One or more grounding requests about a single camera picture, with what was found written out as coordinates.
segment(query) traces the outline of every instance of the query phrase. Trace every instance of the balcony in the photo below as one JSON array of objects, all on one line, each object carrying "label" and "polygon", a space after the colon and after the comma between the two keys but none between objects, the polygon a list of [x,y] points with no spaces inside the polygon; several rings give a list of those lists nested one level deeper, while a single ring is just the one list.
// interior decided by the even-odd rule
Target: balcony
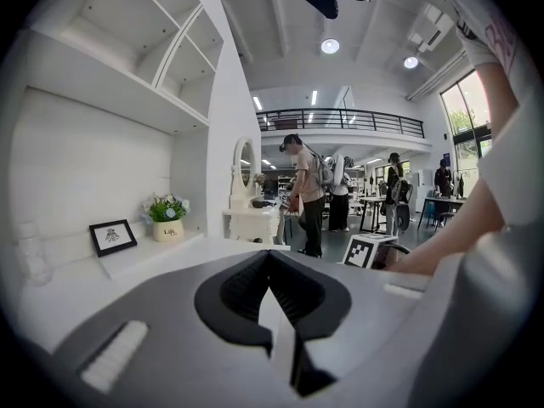
[{"label": "balcony", "polygon": [[272,110],[258,113],[257,119],[261,132],[290,130],[289,133],[298,133],[303,129],[324,128],[350,130],[351,134],[358,131],[366,134],[367,132],[396,133],[425,139],[423,122],[405,116],[368,110],[323,108]]}]

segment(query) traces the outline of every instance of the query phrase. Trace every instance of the ceiling light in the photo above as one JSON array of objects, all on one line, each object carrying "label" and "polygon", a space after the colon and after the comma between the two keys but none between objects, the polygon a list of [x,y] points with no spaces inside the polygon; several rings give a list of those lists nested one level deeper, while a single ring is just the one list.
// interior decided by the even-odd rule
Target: ceiling light
[{"label": "ceiling light", "polygon": [[321,50],[323,50],[323,53],[327,54],[335,54],[340,49],[340,44],[336,39],[326,39],[321,44]]},{"label": "ceiling light", "polygon": [[255,105],[261,111],[263,107],[261,106],[261,102],[258,100],[258,97],[253,97],[253,101],[255,101]]},{"label": "ceiling light", "polygon": [[405,67],[409,70],[416,68],[417,64],[419,64],[419,60],[414,56],[405,59]]}]

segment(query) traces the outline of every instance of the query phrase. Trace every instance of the gray floor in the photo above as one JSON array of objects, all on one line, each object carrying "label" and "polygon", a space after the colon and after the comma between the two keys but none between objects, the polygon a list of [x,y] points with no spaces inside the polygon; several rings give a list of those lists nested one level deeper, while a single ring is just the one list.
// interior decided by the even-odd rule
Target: gray floor
[{"label": "gray floor", "polygon": [[[425,228],[427,225],[426,218],[423,219],[422,226],[419,231],[417,231],[419,216],[420,213],[416,215],[415,222],[410,222],[408,229],[399,237],[399,243],[409,249],[414,249],[434,235],[434,228],[431,227],[431,224],[428,226],[428,229]],[[367,217],[365,220],[365,228],[370,228],[370,220],[368,220],[368,218],[371,217]],[[323,221],[323,225],[328,228],[328,220]],[[298,226],[297,218],[292,220],[292,227],[291,238],[289,223],[286,224],[287,245],[291,246],[292,251],[296,251],[297,249],[304,248],[306,233]],[[323,250],[324,260],[329,262],[342,261],[343,254],[349,244],[349,238],[351,235],[359,234],[360,217],[350,216],[348,218],[348,227],[350,229],[348,233],[344,233],[343,231],[338,231],[336,233],[330,231],[321,232],[321,249]]]}]

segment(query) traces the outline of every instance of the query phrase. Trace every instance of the black pants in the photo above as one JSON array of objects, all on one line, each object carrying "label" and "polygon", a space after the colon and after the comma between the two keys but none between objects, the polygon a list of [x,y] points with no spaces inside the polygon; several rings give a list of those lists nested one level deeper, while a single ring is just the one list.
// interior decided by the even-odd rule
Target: black pants
[{"label": "black pants", "polygon": [[321,226],[323,225],[323,209],[325,197],[304,204],[304,217],[306,218],[306,255],[320,257],[321,252]]},{"label": "black pants", "polygon": [[349,195],[333,195],[329,231],[345,230],[348,227]]}]

